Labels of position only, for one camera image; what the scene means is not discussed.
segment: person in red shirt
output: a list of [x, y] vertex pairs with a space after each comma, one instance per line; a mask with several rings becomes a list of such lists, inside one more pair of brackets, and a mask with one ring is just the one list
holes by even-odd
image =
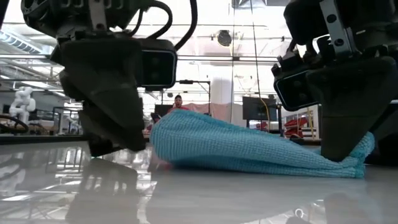
[[180, 95], [175, 96], [174, 106], [173, 106], [173, 108], [170, 108], [167, 113], [170, 113], [171, 111], [173, 111], [175, 109], [189, 110], [188, 108], [182, 106], [182, 97]]

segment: blue knit towel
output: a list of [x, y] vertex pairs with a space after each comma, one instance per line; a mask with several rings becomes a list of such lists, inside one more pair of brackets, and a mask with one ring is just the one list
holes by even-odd
[[185, 110], [164, 116], [150, 141], [160, 159], [177, 167], [318, 177], [363, 178], [363, 162], [374, 149], [367, 133], [345, 160], [332, 162], [319, 149]]

